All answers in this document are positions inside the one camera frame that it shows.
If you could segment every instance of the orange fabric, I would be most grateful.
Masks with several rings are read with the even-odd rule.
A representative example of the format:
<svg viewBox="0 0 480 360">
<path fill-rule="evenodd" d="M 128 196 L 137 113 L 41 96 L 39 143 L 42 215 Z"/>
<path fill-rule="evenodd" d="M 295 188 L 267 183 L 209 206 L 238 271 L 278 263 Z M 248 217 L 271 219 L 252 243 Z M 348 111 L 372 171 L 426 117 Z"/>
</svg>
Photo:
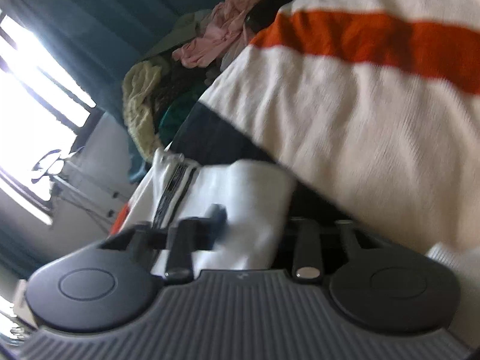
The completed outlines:
<svg viewBox="0 0 480 360">
<path fill-rule="evenodd" d="M 480 33 L 454 25 L 406 22 L 385 13 L 279 13 L 251 43 L 396 67 L 480 95 Z"/>
<path fill-rule="evenodd" d="M 110 229 L 111 236 L 117 234 L 120 231 L 129 212 L 130 212 L 130 207 L 128 206 L 128 203 L 126 203 L 118 213 L 117 219 L 115 219 L 115 222 Z"/>
</svg>

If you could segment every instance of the wall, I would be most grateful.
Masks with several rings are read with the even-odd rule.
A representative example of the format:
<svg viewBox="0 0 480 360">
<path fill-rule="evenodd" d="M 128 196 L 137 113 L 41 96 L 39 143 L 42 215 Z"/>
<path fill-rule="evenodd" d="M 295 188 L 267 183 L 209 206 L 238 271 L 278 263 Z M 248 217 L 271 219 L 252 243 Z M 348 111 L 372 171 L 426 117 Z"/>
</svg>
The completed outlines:
<svg viewBox="0 0 480 360">
<path fill-rule="evenodd" d="M 78 165 L 93 178 L 112 186 L 127 197 L 134 191 L 134 186 L 127 179 L 130 166 L 127 132 L 109 115 L 103 116 L 93 131 L 78 159 Z M 71 183 L 96 202 L 101 202 L 105 211 L 109 208 L 117 211 L 122 206 L 122 202 L 112 199 L 110 193 L 88 180 L 76 177 L 71 179 Z M 50 227 L 19 206 L 2 190 L 0 210 L 8 221 L 20 229 L 27 242 L 49 259 L 56 259 L 105 237 L 105 233 L 88 214 L 66 202 L 59 202 L 55 208 Z"/>
</svg>

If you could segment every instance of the blue curtain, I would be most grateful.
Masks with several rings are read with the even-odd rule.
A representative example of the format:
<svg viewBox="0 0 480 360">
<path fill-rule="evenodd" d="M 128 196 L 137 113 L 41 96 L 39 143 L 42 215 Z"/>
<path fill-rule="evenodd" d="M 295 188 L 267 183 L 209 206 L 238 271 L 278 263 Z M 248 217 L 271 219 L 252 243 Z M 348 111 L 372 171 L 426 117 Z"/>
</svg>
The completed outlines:
<svg viewBox="0 0 480 360">
<path fill-rule="evenodd" d="M 0 0 L 104 110 L 122 123 L 129 68 L 185 13 L 222 0 Z"/>
<path fill-rule="evenodd" d="M 20 232 L 0 216 L 0 264 L 20 279 L 28 279 L 33 272 L 49 262 L 28 245 Z"/>
</svg>

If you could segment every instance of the pile of clothes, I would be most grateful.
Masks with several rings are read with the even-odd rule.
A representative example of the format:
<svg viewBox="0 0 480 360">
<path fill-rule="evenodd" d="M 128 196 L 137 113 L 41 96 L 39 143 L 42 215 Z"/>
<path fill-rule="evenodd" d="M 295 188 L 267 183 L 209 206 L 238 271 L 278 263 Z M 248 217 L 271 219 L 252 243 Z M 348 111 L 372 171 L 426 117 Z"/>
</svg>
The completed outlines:
<svg viewBox="0 0 480 360">
<path fill-rule="evenodd" d="M 180 17 L 126 74 L 123 117 L 145 162 L 173 140 L 207 86 L 253 38 L 244 20 L 258 1 L 225 0 Z"/>
</svg>

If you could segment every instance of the ribbed gray surface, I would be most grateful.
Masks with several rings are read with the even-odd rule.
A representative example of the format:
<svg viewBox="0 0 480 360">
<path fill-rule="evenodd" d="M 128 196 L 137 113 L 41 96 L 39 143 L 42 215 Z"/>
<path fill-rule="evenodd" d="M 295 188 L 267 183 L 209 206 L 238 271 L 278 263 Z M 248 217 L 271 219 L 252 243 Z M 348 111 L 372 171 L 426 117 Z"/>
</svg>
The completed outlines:
<svg viewBox="0 0 480 360">
<path fill-rule="evenodd" d="M 387 337 L 345 321 L 322 290 L 282 271 L 204 271 L 165 289 L 129 326 L 105 334 L 36 333 L 29 360 L 460 360 L 469 350 L 440 330 Z"/>
</svg>

